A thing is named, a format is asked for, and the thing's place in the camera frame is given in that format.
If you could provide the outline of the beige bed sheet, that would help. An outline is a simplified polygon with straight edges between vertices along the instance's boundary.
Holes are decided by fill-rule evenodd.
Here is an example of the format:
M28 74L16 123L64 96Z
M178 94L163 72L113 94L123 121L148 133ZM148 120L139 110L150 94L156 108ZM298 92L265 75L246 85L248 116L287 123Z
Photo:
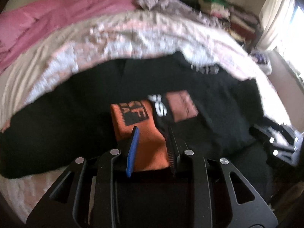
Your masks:
M1 127L33 101L31 92L42 75L50 70L51 61L58 59L60 54L67 54L77 43L84 42L85 46L91 47L93 42L89 37L95 36L97 29L115 27L125 16L125 13L109 14L72 24L51 33L21 54L1 74Z

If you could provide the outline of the white curtain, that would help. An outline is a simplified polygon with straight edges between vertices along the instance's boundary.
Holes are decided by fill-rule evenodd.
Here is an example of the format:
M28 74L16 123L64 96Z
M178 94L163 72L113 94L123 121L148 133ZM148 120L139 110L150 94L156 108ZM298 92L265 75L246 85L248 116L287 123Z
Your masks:
M272 51L277 47L283 30L291 22L295 0L266 0L259 14L262 36L257 48Z

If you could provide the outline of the lilac crumpled garment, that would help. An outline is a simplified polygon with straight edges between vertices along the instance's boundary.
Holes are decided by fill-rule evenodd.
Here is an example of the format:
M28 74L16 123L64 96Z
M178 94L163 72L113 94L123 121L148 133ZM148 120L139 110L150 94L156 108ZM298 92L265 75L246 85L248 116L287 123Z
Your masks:
M135 0L135 3L143 10L184 17L208 27L221 27L221 23L216 17L211 17L209 15L202 14L202 12L197 12L180 0Z

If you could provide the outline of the white plastic bag with clothes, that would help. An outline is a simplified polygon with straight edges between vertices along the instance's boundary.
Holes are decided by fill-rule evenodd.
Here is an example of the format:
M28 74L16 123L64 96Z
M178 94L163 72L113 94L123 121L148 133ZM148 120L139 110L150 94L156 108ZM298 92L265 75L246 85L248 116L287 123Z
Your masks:
M271 61L266 53L254 49L251 51L250 55L263 73L267 76L272 73Z

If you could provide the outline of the pink white floral blanket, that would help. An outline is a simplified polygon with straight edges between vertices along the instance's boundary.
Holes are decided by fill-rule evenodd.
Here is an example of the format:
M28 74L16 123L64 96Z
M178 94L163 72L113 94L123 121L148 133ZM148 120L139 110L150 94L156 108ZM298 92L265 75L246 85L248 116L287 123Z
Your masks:
M218 64L233 78L257 83L267 117L290 118L273 85L249 54L225 31L159 12L133 11L72 24L44 42L51 50L20 107L51 92L72 75L114 59L148 59L181 52L195 71Z

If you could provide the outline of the pink duvet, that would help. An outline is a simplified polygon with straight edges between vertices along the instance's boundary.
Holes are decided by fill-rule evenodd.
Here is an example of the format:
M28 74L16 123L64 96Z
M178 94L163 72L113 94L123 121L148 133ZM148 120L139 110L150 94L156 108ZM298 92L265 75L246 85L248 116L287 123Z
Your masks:
M1 71L52 32L98 15L136 10L135 0L40 0L1 14Z

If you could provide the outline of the black sweater with orange cuffs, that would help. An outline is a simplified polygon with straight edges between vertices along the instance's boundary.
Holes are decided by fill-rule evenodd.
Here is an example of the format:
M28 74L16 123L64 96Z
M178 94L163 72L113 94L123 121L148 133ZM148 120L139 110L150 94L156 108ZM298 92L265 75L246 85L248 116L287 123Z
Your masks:
M257 81L221 67L193 70L180 52L116 59L70 77L26 105L1 133L1 175L8 179L96 158L140 130L135 171L169 166L169 129L205 157L231 159L259 194L272 195L272 171L249 129L262 121Z

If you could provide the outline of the stack of folded clothes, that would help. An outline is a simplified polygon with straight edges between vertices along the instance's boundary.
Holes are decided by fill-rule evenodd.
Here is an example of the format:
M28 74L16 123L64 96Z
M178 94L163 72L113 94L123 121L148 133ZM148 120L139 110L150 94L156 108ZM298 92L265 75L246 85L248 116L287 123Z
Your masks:
M200 10L222 21L222 27L248 51L255 48L263 30L254 13L226 0L198 0Z

